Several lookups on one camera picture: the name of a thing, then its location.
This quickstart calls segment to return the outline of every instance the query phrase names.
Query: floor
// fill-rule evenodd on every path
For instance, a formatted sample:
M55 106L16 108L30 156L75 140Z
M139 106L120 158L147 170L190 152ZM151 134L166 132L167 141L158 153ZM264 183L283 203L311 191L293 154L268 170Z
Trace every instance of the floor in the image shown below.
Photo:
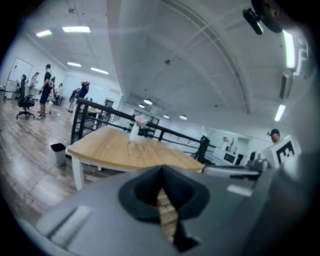
M30 112L36 115L39 108L36 102ZM72 113L51 105L51 115L47 114L45 119L26 120L21 115L16 120L19 111L17 101L12 99L3 104L0 113L0 185L12 212L34 225L44 213L76 192L71 160L67 158L64 167L56 167L50 148L56 143L70 144ZM113 170L98 171L89 165L84 165L83 170L86 184L119 174ZM162 229L172 241L178 215L163 191L158 196L158 208Z

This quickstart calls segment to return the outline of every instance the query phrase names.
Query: ceiling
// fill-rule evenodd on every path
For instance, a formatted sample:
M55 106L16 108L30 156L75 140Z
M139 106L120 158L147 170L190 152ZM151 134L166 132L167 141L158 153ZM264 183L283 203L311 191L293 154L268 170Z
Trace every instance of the ceiling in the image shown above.
M156 115L228 112L273 122L283 102L284 38L265 27L256 35L242 16L250 7L250 0L55 0L24 31L68 69L108 71L127 103L151 99L145 110ZM90 26L91 33L66 34L63 26ZM53 35L36 37L46 29ZM306 83L294 80L288 111Z
M90 70L94 67L108 71L107 78L117 82L106 16L106 0L48 0L26 19L22 29L66 69L106 77ZM89 26L91 32L65 33L62 30L62 27L71 26ZM52 35L36 37L36 33L47 29ZM72 67L67 62L79 63L82 67Z
M274 121L286 46L282 33L264 27L255 34L242 15L250 0L146 2L108 0L111 50L127 102L151 99L147 111L173 118L221 110ZM306 81L297 81L292 91L299 95Z

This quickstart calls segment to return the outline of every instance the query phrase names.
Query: white trash can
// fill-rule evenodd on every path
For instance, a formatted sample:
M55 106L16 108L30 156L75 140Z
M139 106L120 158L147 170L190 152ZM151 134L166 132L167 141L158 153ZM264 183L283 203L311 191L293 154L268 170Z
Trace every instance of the white trash can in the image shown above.
M66 147L65 145L58 143L51 145L52 149L52 160L58 167L66 164Z

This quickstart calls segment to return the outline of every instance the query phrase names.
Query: pink flower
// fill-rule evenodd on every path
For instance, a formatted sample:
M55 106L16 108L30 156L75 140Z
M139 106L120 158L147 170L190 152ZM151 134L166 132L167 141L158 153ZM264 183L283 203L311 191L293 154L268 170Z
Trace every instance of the pink flower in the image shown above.
M135 116L134 120L138 126L145 126L148 123L148 120L142 115Z

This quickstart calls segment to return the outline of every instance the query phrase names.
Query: round ceiling lamp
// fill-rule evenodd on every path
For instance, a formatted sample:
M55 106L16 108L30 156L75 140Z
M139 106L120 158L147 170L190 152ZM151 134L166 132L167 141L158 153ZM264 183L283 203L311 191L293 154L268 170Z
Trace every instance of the round ceiling lamp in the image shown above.
M152 101L149 98L146 98L145 100L143 100L143 102L148 105L152 105Z

